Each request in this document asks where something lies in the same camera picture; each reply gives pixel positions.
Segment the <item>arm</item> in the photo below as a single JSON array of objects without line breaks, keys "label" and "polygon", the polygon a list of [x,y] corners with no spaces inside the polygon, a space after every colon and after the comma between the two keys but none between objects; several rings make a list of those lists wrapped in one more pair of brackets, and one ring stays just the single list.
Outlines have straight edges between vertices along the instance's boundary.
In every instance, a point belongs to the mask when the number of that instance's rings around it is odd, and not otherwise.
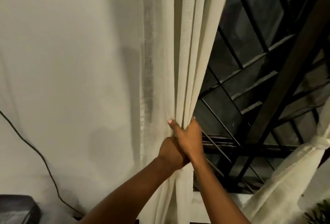
[{"label": "arm", "polygon": [[202,131],[195,118],[192,118],[186,130],[180,128],[174,120],[170,119],[168,123],[174,130],[180,147],[192,163],[211,223],[250,223],[227,195],[225,189],[209,167],[203,151]]},{"label": "arm", "polygon": [[109,194],[79,224],[134,223],[156,189],[188,163],[175,137],[166,138],[148,166]]}]

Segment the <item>sheer curtain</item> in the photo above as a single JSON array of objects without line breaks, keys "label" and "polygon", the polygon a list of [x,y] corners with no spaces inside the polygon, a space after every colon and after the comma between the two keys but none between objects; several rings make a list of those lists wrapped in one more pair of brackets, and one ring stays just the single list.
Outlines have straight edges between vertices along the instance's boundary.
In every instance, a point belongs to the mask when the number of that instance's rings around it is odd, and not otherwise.
[{"label": "sheer curtain", "polygon": [[252,223],[288,223],[328,147],[330,98],[322,109],[314,137],[291,153],[246,202],[242,208],[246,217]]},{"label": "sheer curtain", "polygon": [[[175,118],[184,128],[190,122],[226,0],[139,1],[143,4],[140,108],[144,167],[157,156],[163,139],[172,134],[168,118]],[[192,187],[193,169],[187,165],[154,193],[140,222],[189,223]]]}]

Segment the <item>forearm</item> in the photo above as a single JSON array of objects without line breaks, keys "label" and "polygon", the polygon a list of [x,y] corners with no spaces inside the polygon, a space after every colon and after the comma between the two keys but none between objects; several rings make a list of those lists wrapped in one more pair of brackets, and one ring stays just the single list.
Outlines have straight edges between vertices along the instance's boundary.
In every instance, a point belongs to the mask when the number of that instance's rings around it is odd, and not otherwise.
[{"label": "forearm", "polygon": [[206,159],[191,162],[211,223],[250,223],[219,183]]},{"label": "forearm", "polygon": [[93,208],[80,224],[134,223],[146,202],[172,173],[161,158],[154,159]]}]

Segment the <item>right hand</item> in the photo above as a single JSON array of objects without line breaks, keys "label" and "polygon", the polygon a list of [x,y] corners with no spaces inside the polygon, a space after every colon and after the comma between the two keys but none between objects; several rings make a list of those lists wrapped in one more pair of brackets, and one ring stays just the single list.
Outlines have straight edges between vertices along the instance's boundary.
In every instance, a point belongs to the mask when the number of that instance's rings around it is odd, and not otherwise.
[{"label": "right hand", "polygon": [[202,129],[194,117],[192,117],[186,130],[183,130],[179,124],[172,119],[168,120],[168,125],[173,129],[181,149],[192,163],[205,159],[202,143]]}]

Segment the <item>hand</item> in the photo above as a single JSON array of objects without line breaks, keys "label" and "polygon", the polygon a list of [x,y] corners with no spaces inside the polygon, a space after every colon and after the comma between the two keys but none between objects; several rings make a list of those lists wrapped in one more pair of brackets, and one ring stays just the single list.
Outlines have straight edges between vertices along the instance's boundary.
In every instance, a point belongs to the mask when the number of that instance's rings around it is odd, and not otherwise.
[{"label": "hand", "polygon": [[180,147],[191,162],[205,160],[202,143],[202,129],[194,117],[191,119],[186,130],[183,130],[179,124],[172,119],[168,120],[168,125],[173,129],[178,138]]},{"label": "hand", "polygon": [[166,163],[171,173],[183,168],[189,163],[187,155],[182,151],[178,139],[174,136],[167,137],[163,141],[158,158]]}]

